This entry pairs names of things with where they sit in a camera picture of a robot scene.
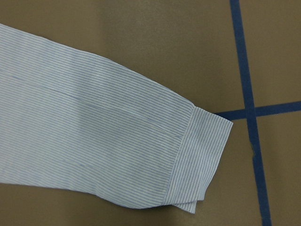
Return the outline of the blue striped button shirt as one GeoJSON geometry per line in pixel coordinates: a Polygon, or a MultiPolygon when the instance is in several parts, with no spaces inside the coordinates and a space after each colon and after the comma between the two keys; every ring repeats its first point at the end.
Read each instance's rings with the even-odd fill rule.
{"type": "Polygon", "coordinates": [[[193,213],[233,123],[105,57],[0,27],[0,180],[193,213]]]}

